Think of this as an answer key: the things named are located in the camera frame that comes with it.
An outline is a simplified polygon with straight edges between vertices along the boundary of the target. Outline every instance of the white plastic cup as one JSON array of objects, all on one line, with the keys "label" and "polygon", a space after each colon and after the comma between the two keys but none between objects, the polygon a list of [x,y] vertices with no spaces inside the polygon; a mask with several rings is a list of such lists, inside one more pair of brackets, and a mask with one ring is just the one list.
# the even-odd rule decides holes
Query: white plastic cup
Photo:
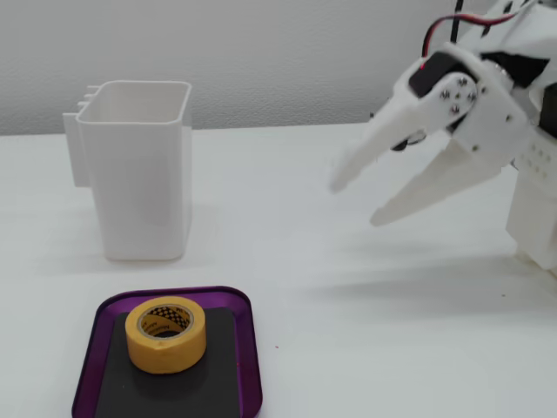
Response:
[{"label": "white plastic cup", "polygon": [[180,257],[191,224],[191,85],[112,81],[64,114],[76,186],[93,192],[104,254]]}]

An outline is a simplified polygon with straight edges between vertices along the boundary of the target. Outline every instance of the table surface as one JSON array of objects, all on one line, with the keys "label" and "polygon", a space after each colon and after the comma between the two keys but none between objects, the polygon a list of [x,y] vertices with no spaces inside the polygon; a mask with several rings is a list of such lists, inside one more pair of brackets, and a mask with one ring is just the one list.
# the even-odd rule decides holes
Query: table surface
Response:
[{"label": "table surface", "polygon": [[331,163],[361,129],[195,131],[194,220],[173,262],[103,257],[64,136],[0,138],[0,416],[70,417],[112,295],[225,285],[252,300],[261,418],[555,417],[557,286],[513,256],[516,171],[375,229],[446,139],[332,196]]}]

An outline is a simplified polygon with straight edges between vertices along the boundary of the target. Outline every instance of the black wire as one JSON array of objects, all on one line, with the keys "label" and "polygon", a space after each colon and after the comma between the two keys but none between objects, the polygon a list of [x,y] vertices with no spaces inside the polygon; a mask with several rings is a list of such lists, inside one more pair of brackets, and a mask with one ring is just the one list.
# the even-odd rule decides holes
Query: black wire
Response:
[{"label": "black wire", "polygon": [[441,22],[443,22],[444,20],[463,21],[463,22],[466,22],[468,24],[475,24],[475,25],[478,25],[478,26],[487,27],[487,26],[495,26],[497,24],[503,24],[507,20],[510,20],[511,18],[513,18],[514,16],[516,16],[516,13],[514,13],[511,17],[509,16],[509,18],[506,18],[503,21],[499,21],[499,22],[495,22],[495,23],[494,22],[490,22],[490,23],[478,22],[476,17],[470,17],[470,16],[466,16],[466,15],[451,15],[451,16],[440,17],[439,19],[437,19],[435,22],[432,23],[432,25],[429,27],[429,29],[427,29],[426,37],[424,37],[424,43],[423,43],[423,46],[421,48],[421,56],[422,57],[427,57],[427,53],[428,53],[428,50],[429,50],[429,44],[430,44],[433,32],[437,28],[437,25],[440,24]]},{"label": "black wire", "polygon": [[[462,11],[462,7],[464,6],[464,0],[456,0],[456,6],[454,8],[454,13],[459,13]],[[451,30],[451,42],[456,44],[456,41],[459,37],[459,21],[453,20],[453,30]]]}]

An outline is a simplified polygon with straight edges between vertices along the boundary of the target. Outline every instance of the masking tape roll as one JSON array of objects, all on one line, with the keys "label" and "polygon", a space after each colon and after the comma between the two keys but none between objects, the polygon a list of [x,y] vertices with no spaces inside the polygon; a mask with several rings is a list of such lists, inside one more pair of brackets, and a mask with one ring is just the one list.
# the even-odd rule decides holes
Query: masking tape roll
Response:
[{"label": "masking tape roll", "polygon": [[125,320],[128,353],[151,374],[178,373],[196,364],[207,347],[205,312],[193,300],[168,296],[147,300]]}]

